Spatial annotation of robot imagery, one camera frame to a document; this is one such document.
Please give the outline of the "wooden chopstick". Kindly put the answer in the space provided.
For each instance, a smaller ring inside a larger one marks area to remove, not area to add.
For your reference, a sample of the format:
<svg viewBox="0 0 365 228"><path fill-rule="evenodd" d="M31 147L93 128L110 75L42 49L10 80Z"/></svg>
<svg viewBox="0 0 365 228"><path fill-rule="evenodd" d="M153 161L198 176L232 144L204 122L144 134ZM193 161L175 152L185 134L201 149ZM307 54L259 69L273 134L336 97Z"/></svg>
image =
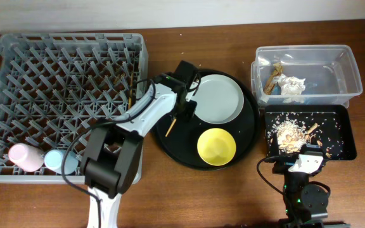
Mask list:
<svg viewBox="0 0 365 228"><path fill-rule="evenodd" d="M168 128L168 130L167 130L167 132L166 132L166 134L165 134L165 137L168 137L168 135L170 134L170 132L171 132L171 130L172 130L172 128L173 128L173 126L174 126L174 125L175 125L175 123L176 123L176 120L177 120L177 118L176 118L176 117L173 117L172 122L171 122L171 124L170 124L170 126L169 126L169 128Z"/></svg>
<svg viewBox="0 0 365 228"><path fill-rule="evenodd" d="M130 87L129 87L128 110L130 110L131 107L132 107L133 83L134 83L134 72L131 73L131 81L130 81Z"/></svg>

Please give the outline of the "white round plate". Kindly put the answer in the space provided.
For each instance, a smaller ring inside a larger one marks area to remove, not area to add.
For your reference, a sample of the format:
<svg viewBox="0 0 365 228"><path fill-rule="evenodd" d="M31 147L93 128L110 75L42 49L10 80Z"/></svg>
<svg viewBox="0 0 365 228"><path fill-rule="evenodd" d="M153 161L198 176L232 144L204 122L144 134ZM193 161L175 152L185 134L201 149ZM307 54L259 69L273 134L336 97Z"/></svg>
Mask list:
<svg viewBox="0 0 365 228"><path fill-rule="evenodd" d="M204 76L192 97L197 106L195 115L209 124L226 124L242 111L244 94L230 77L221 74Z"/></svg>

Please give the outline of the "yellow bowl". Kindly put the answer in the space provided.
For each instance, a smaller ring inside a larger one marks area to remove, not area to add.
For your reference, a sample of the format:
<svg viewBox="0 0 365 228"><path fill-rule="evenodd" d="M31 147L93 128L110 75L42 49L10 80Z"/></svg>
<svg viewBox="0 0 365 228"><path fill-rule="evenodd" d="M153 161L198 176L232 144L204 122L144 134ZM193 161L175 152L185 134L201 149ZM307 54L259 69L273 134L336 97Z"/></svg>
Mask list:
<svg viewBox="0 0 365 228"><path fill-rule="evenodd" d="M228 164L236 154L236 141L226 130L208 129L203 132L196 145L200 158L207 164L223 166Z"/></svg>

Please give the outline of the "white tissue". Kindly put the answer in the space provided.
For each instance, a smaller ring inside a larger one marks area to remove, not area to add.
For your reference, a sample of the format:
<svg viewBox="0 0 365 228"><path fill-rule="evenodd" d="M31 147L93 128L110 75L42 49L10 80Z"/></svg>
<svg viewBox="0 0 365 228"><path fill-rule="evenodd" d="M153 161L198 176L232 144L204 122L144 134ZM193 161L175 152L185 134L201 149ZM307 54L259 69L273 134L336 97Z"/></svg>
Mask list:
<svg viewBox="0 0 365 228"><path fill-rule="evenodd" d="M296 77L287 77L282 74L278 79L278 85L281 88L281 95L284 96L298 96L305 91L305 79Z"/></svg>

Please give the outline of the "light blue cup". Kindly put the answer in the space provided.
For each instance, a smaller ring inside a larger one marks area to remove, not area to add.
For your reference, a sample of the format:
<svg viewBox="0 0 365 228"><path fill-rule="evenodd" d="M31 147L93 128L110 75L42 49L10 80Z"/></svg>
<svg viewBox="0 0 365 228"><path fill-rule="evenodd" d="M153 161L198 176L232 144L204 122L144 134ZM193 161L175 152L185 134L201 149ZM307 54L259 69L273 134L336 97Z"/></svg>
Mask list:
<svg viewBox="0 0 365 228"><path fill-rule="evenodd" d="M57 174L61 174L64 154L65 150L60 149L52 149L48 151L44 157L45 166ZM69 152L64 165L65 175L75 172L78 167L78 163L79 161L76 159L76 154L72 151Z"/></svg>

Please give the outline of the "pink cup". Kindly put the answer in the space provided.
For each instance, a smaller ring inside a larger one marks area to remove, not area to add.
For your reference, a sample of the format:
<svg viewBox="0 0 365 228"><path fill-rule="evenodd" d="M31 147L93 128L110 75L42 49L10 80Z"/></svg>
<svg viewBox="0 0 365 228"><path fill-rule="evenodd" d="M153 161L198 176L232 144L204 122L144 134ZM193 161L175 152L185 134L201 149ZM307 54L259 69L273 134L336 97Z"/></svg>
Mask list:
<svg viewBox="0 0 365 228"><path fill-rule="evenodd" d="M24 143L18 143L10 147L8 158L26 172L35 172L44 163L43 151Z"/></svg>

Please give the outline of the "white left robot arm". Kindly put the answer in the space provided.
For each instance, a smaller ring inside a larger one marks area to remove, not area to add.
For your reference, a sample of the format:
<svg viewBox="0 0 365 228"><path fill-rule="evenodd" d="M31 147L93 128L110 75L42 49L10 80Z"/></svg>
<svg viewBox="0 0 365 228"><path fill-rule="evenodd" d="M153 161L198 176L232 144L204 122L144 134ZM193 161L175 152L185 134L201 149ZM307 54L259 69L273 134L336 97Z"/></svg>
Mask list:
<svg viewBox="0 0 365 228"><path fill-rule="evenodd" d="M142 98L124 114L99 120L89 130L80 164L90 195L88 227L116 227L122 195L141 177L145 135L165 115L190 119L200 71L187 61L150 81Z"/></svg>

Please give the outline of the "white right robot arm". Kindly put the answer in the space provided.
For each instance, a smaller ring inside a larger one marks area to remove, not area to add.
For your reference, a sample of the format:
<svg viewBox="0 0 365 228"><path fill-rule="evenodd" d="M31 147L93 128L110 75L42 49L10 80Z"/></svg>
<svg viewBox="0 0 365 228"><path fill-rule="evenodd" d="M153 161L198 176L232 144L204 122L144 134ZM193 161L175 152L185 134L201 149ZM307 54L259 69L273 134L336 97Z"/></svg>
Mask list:
<svg viewBox="0 0 365 228"><path fill-rule="evenodd" d="M284 176L281 190L267 184L282 195L287 218L278 221L279 227L351 227L345 222L324 222L331 189L326 184L311 181L320 173L328 156L317 144L305 144L299 153L268 156L264 162L273 163L272 172Z"/></svg>

